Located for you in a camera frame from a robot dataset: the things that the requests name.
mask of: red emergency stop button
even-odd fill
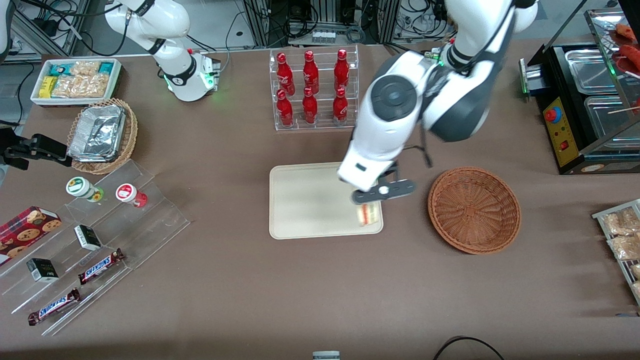
[[[545,120],[553,122],[557,117],[557,112],[554,109],[549,109],[545,112]]]

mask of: brown wicker basket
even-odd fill
[[[101,102],[96,102],[95,104],[89,105],[89,107],[107,105],[121,106],[127,112],[125,127],[122,131],[122,139],[120,141],[120,155],[118,155],[117,159],[111,163],[81,163],[80,161],[74,160],[71,166],[76,170],[89,172],[94,175],[108,174],[124,164],[133,153],[133,148],[136,146],[136,136],[138,135],[138,120],[136,119],[136,114],[133,113],[126,102],[120,99],[109,99]],[[76,133],[76,126],[78,125],[79,119],[80,114],[76,116],[76,121],[74,121],[73,125],[71,125],[71,131],[67,136],[67,146],[71,144],[71,139],[73,139],[74,134]]]
[[[477,167],[444,172],[427,200],[429,217],[451,245],[470,254],[493,254],[520,230],[520,205],[511,188]]]

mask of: cookie box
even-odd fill
[[[31,206],[0,226],[0,266],[61,224],[55,213]]]

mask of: clear acrylic bottle rack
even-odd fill
[[[333,87],[333,68],[338,58],[338,50],[345,49],[347,51],[347,62],[349,63],[349,85],[347,86],[345,98],[349,101],[347,108],[347,121],[343,126],[336,126],[333,123],[333,100],[335,98],[335,89]],[[314,59],[318,65],[318,73],[320,77],[320,91],[316,94],[318,102],[318,120],[314,125],[309,125],[304,119],[302,108],[302,99],[304,98],[303,90],[305,81],[302,75],[302,69],[305,66],[304,49],[287,48],[272,50],[269,55],[269,77],[271,79],[271,101],[273,102],[273,118],[276,130],[304,130],[304,129],[344,129],[345,127],[353,127],[358,116],[359,106],[359,84],[358,84],[358,47],[357,46],[328,46],[313,47]],[[276,92],[280,88],[278,82],[278,62],[276,55],[284,53],[287,55],[287,63],[293,71],[293,83],[296,86],[296,93],[289,96],[293,106],[293,126],[284,127],[278,116],[278,108],[276,103],[278,98]]]
[[[31,327],[33,332],[43,336],[56,334],[189,225],[152,179],[153,175],[129,160],[96,183],[104,190],[102,200],[88,202],[76,198],[56,210],[62,225],[0,268],[1,301],[12,309],[14,316],[24,319],[25,327],[29,327],[30,313],[77,288],[82,299],[80,303],[64,307]],[[133,184],[147,194],[147,204],[134,208],[116,199],[116,189],[124,183]],[[89,251],[80,246],[74,232],[78,224],[93,228],[102,244],[99,250]],[[78,275],[117,248],[121,248],[125,258],[97,278],[80,285]],[[26,265],[31,258],[51,260],[60,278],[49,284],[34,281]]]

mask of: brown tablecloth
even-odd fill
[[[614,317],[634,300],[590,215],[640,197],[640,176],[557,174],[538,109],[518,96],[516,63],[539,45],[512,44],[475,137],[429,137],[432,169],[400,155],[419,189],[384,203],[380,234],[287,241],[269,236],[269,171],[340,161],[349,132],[276,133],[268,51],[234,53],[220,91],[193,103],[167,91],[150,56],[121,58],[119,97],[140,123],[133,158],[193,223],[54,337],[27,335],[0,298],[0,358],[428,359],[460,334],[508,359],[638,358],[640,318]],[[363,93],[389,54],[360,46]],[[34,106],[24,134],[62,141],[77,112]],[[462,254],[426,217],[430,184],[464,165],[501,176],[520,201],[522,230],[501,253]],[[74,175],[48,161],[9,171],[0,223],[68,202]],[[491,353],[458,343],[441,357],[471,358]]]

